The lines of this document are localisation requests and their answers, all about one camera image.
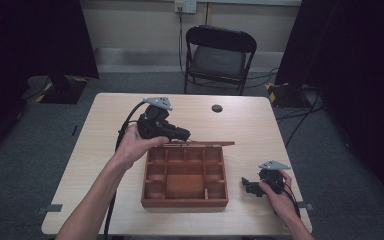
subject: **brown wooden tray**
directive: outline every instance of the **brown wooden tray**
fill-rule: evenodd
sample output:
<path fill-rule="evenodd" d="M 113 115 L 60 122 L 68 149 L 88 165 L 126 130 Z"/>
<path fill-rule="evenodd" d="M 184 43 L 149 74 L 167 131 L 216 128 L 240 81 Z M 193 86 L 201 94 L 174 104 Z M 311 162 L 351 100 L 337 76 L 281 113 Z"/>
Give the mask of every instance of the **brown wooden tray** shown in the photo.
<path fill-rule="evenodd" d="M 143 207 L 225 207 L 222 146 L 234 142 L 171 142 L 148 151 Z"/>

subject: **hand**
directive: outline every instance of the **hand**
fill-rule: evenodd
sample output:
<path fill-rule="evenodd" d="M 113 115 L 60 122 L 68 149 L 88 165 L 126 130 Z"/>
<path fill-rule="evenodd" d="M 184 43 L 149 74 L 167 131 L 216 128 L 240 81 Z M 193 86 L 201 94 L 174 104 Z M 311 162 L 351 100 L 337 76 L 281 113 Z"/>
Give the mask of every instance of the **hand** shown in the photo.
<path fill-rule="evenodd" d="M 283 170 L 280 170 L 280 173 L 282 174 L 283 178 L 285 179 L 285 184 L 288 185 L 289 187 L 291 187 L 292 178 Z M 287 219 L 298 217 L 291 199 L 288 197 L 288 195 L 285 192 L 277 194 L 271 189 L 271 187 L 267 183 L 265 183 L 263 181 L 260 181 L 259 185 L 260 185 L 260 188 L 269 197 L 270 203 L 271 203 L 272 207 L 274 208 L 274 210 L 276 211 L 277 215 L 284 222 Z M 286 185 L 284 187 L 284 190 L 292 195 L 291 189 L 289 189 Z"/>
<path fill-rule="evenodd" d="M 167 143 L 167 137 L 143 139 L 137 130 L 136 124 L 131 124 L 126 130 L 119 147 L 111 160 L 123 163 L 125 170 L 130 169 L 133 163 L 141 158 L 148 149 Z"/>

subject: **person's right hand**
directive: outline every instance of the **person's right hand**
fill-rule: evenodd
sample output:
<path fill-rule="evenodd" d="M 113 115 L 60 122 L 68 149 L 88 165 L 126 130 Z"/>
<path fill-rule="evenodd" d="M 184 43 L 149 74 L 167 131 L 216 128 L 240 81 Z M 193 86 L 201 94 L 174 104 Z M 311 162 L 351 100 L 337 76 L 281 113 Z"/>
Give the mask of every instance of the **person's right hand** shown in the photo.
<path fill-rule="evenodd" d="M 291 187 L 292 178 L 283 170 L 280 170 L 283 178 L 285 179 L 285 184 Z M 275 193 L 271 187 L 264 181 L 259 182 L 260 188 L 267 194 L 269 197 L 270 203 L 276 212 L 276 214 L 286 223 L 288 219 L 298 217 L 294 204 L 291 199 L 285 192 L 280 194 Z M 285 185 L 285 191 L 292 195 L 291 189 Z"/>

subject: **wooden tabletop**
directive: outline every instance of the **wooden tabletop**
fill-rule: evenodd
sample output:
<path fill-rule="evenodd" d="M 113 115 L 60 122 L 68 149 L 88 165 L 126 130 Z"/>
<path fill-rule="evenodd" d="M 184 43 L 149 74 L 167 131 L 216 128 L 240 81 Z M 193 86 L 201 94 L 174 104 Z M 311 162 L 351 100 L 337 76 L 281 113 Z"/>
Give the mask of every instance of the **wooden tabletop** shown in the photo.
<path fill-rule="evenodd" d="M 258 181 L 258 165 L 275 160 L 290 166 L 276 119 L 268 99 L 243 96 L 154 95 L 101 93 L 95 98 L 52 204 L 61 212 L 47 213 L 45 234 L 56 234 L 85 196 L 105 163 L 114 153 L 118 130 L 131 110 L 146 97 L 168 97 L 173 110 L 167 120 L 191 132 L 193 141 L 234 141 L 223 147 L 229 203 L 225 208 L 143 208 L 142 182 L 146 154 L 125 174 L 117 192 L 109 233 L 113 235 L 260 236 L 288 235 L 264 195 L 245 192 L 241 177 Z M 218 104 L 223 111 L 216 113 Z M 147 104 L 132 120 L 139 118 Z M 302 196 L 295 181 L 292 190 Z M 312 231 L 307 211 L 305 226 Z"/>

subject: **gray carpet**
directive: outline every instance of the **gray carpet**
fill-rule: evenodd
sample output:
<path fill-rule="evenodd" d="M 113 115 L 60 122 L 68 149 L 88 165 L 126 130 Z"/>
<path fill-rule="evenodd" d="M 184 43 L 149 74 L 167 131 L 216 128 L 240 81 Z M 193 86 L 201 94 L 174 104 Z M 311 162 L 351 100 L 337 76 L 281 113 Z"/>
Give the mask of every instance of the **gray carpet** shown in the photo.
<path fill-rule="evenodd" d="M 247 86 L 266 79 L 249 80 Z M 26 96 L 38 91 L 45 80 L 31 79 Z M 237 94 L 235 89 L 220 87 L 231 85 L 189 85 L 188 93 Z M 93 99 L 100 92 L 180 94 L 183 76 L 105 73 L 87 84 L 76 105 L 37 104 L 31 98 L 20 121 L 0 143 L 0 239 L 49 238 L 41 233 L 44 215 L 36 211 L 51 203 Z M 246 88 L 244 95 L 267 97 L 263 85 Z M 315 92 L 308 92 L 308 97 L 314 101 Z M 321 105 L 318 100 L 316 108 Z M 282 117 L 304 111 L 274 108 L 274 112 Z M 301 118 L 278 121 L 285 143 Z M 384 239 L 384 189 L 347 148 L 340 126 L 324 108 L 302 122 L 287 151 L 302 195 L 315 207 L 309 215 L 316 239 Z"/>

